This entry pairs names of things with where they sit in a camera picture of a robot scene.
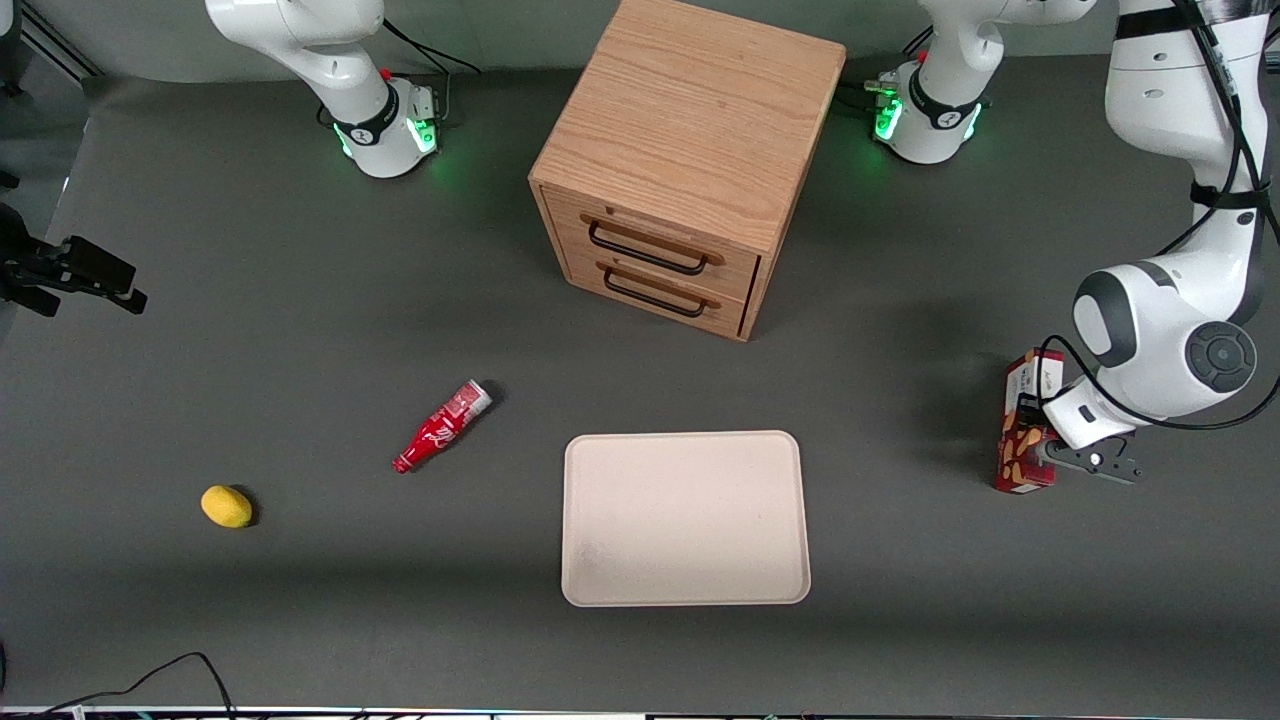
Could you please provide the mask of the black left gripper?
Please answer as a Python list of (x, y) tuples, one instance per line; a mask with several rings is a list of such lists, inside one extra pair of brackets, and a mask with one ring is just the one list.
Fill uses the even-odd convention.
[[(1044, 427), (1042, 400), (1034, 395), (1019, 395), (1016, 401), (1016, 428)], [(1125, 486), (1143, 480), (1143, 466), (1130, 452), (1135, 432), (1112, 436), (1083, 448), (1073, 448), (1064, 439), (1047, 439), (1037, 450), (1041, 460), (1062, 468), (1071, 468), (1093, 477), (1101, 477)]]

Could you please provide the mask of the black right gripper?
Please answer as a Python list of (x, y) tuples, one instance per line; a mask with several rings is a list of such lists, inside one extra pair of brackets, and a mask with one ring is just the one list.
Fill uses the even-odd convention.
[(1, 204), (1, 300), (52, 318), (61, 300), (52, 292), (88, 293), (141, 315), (145, 292), (134, 287), (136, 268), (86, 238), (72, 236), (56, 247), (35, 238), (22, 215)]

